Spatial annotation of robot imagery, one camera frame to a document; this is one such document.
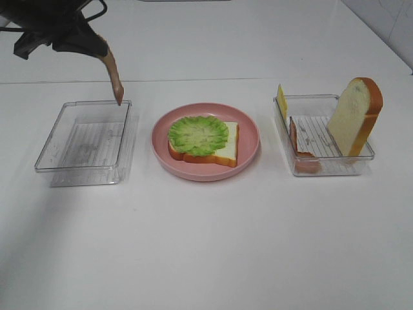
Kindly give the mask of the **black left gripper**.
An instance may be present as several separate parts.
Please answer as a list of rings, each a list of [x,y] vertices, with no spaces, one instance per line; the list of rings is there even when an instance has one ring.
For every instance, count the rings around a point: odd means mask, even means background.
[[[23,33],[14,43],[14,54],[28,59],[39,45],[52,44],[56,52],[107,56],[106,41],[88,23],[77,24],[86,5],[86,1],[1,1],[1,16]]]

